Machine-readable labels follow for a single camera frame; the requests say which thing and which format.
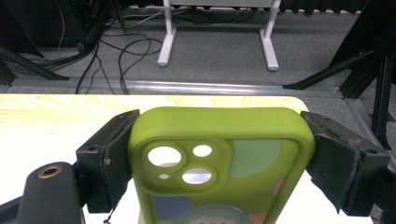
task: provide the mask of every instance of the white table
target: white table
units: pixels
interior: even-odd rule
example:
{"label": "white table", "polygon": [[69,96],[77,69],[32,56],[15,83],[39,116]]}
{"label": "white table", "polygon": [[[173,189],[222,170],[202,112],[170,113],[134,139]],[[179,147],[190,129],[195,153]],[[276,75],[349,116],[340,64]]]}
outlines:
{"label": "white table", "polygon": [[[285,106],[306,110],[293,97],[260,96],[104,96],[0,94],[0,204],[23,193],[26,177],[55,161],[76,161],[76,150],[113,116],[139,108],[163,105],[251,107]],[[103,223],[106,214],[92,215],[87,223]],[[111,223],[138,222],[139,205],[134,182],[121,199]],[[368,217],[337,215],[332,204],[304,174],[277,224],[372,224]]]}

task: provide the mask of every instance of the metal stand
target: metal stand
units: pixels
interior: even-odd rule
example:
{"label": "metal stand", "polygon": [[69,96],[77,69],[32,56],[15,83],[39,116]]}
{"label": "metal stand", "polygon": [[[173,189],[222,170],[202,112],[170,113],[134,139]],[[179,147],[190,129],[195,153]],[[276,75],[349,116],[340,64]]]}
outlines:
{"label": "metal stand", "polygon": [[5,62],[0,59],[0,84],[11,85],[17,76],[8,68]]}
{"label": "metal stand", "polygon": [[284,89],[303,90],[345,69],[352,69],[340,92],[344,98],[356,99],[377,78],[372,131],[382,147],[388,150],[391,148],[386,137],[386,125],[396,61],[395,10],[396,3],[392,0],[368,1],[331,66],[297,83],[283,85]]}
{"label": "metal stand", "polygon": [[41,66],[39,66],[39,65],[37,65],[35,63],[32,63],[29,60],[17,55],[17,54],[14,54],[14,53],[12,53],[12,52],[0,47],[0,68],[5,69],[5,71],[7,72],[6,76],[9,77],[9,76],[11,76],[10,73],[12,73],[12,72],[11,72],[11,70],[9,70],[9,68],[7,68],[7,65],[4,63],[4,61],[10,61],[10,62],[13,62],[13,63],[17,63],[20,66],[22,66],[22,67],[24,67],[24,68],[26,68],[26,69],[34,72],[34,73],[46,78],[46,79],[49,79],[49,80],[67,80],[67,79],[69,79],[69,77],[59,76],[59,75],[51,72],[48,69],[45,69],[45,68],[43,68],[43,67],[41,67]]}
{"label": "metal stand", "polygon": [[117,17],[117,20],[119,20],[119,23],[121,25],[122,31],[126,34],[127,31],[126,31],[126,27],[125,27],[125,21],[124,21],[123,17],[121,16],[121,13],[120,13],[120,3],[119,3],[119,1],[118,0],[110,0],[110,3],[111,3],[111,6],[114,9],[114,13],[116,13],[116,17]]}
{"label": "metal stand", "polygon": [[165,24],[166,24],[166,36],[163,41],[163,48],[159,60],[157,62],[158,66],[165,67],[169,64],[169,57],[172,51],[173,42],[176,34],[176,27],[172,25],[172,8],[173,5],[188,5],[188,6],[217,6],[217,7],[271,7],[271,16],[268,21],[266,29],[260,29],[260,36],[262,40],[262,47],[265,53],[265,60],[267,61],[268,70],[275,72],[279,69],[279,65],[276,60],[276,55],[274,51],[274,46],[271,41],[271,33],[274,29],[274,24],[276,20],[277,12],[279,11],[280,0],[273,0],[271,6],[268,5],[267,1],[224,1],[224,0],[211,0],[209,3],[206,1],[194,1],[194,0],[163,0],[163,10],[165,13]]}

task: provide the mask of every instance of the green phone case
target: green phone case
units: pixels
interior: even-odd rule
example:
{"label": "green phone case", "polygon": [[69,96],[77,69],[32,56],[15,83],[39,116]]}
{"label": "green phone case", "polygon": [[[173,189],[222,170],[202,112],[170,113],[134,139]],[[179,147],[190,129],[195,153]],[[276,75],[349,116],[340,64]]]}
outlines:
{"label": "green phone case", "polygon": [[314,148],[288,108],[158,107],[128,153],[146,224],[272,224]]}

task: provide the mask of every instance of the gray carpet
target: gray carpet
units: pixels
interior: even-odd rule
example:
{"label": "gray carpet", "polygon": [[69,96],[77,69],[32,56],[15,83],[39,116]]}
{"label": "gray carpet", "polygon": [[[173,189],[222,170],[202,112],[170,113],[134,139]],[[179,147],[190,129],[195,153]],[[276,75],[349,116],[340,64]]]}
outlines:
{"label": "gray carpet", "polygon": [[[152,14],[158,12],[158,8],[129,8],[125,13]],[[210,10],[216,17],[228,20],[235,17],[241,11],[233,9]],[[252,12],[247,11],[238,20],[247,18]],[[326,68],[334,53],[337,51],[345,35],[358,18],[359,14],[348,13],[314,13],[305,16],[304,13],[285,12],[280,13],[276,19],[272,40],[279,63],[279,71],[269,72],[266,68],[259,29],[264,27],[269,19],[269,13],[258,10],[252,19],[242,22],[222,22],[211,25],[195,25],[182,20],[177,23],[177,35],[167,67],[161,68],[156,65],[159,54],[146,56],[142,61],[134,65],[125,75],[128,81],[163,81],[184,83],[208,83],[208,84],[235,84],[235,85],[263,85],[280,86],[289,84],[309,77],[317,71]],[[196,21],[203,21],[202,16],[192,16]],[[137,21],[127,21],[127,25]],[[163,41],[165,27],[163,19],[155,19],[143,22],[138,26],[128,28],[129,33],[144,34],[150,38]],[[120,28],[112,27],[106,34],[121,35]],[[103,39],[119,48],[141,39],[139,35],[122,37],[103,36]],[[128,50],[143,53],[148,42],[138,42]],[[150,52],[159,49],[160,44],[151,43]],[[76,49],[61,48],[41,49],[48,58],[57,58],[64,55],[77,53]],[[107,76],[118,84],[120,71],[118,58],[120,51],[112,49],[104,44],[100,45],[98,56],[103,62]],[[57,73],[64,76],[79,78],[87,67],[92,56],[70,65]],[[138,60],[140,56],[124,54],[121,59],[123,69]],[[98,62],[92,66],[91,71],[85,78],[86,85],[91,82],[92,73],[98,67]],[[348,71],[328,78],[315,86],[315,88],[339,87],[347,77]],[[11,88],[3,90],[7,93],[74,93],[76,83],[64,82],[61,84],[40,84],[38,81],[15,82]],[[111,94],[109,88],[104,85],[105,77],[100,71],[94,75],[91,94]],[[119,88],[114,90],[122,94]],[[153,94],[152,91],[131,91],[132,94]],[[372,85],[361,97],[365,109],[369,113],[374,104],[375,85]],[[329,116],[346,125],[356,133],[362,134],[361,127],[356,122],[345,101],[339,98],[305,96],[301,97],[308,108],[316,113]],[[392,87],[389,113],[396,118],[396,90]],[[396,125],[389,123],[389,143],[396,148]]]}

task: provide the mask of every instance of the white stand leg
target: white stand leg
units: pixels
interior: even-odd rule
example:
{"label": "white stand leg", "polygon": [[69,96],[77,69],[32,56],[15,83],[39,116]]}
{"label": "white stand leg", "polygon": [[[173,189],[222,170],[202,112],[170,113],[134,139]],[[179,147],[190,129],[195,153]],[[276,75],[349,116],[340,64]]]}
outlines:
{"label": "white stand leg", "polygon": [[166,35],[163,40],[163,47],[161,48],[160,57],[158,59],[157,65],[160,67],[166,67],[169,62],[169,57],[172,51],[172,45],[175,39],[176,28],[173,29],[171,35]]}
{"label": "white stand leg", "polygon": [[266,29],[260,29],[260,36],[262,38],[262,47],[264,49],[265,60],[267,61],[268,70],[275,72],[279,70],[277,64],[274,46],[271,41],[271,33],[274,28],[277,12],[279,11],[280,0],[274,0],[271,6],[271,16],[268,21]]}
{"label": "white stand leg", "polygon": [[163,0],[163,10],[165,13],[166,36],[163,41],[163,47],[161,48],[160,58],[157,62],[157,65],[160,67],[168,65],[176,34],[176,27],[172,27],[172,10],[169,0]]}

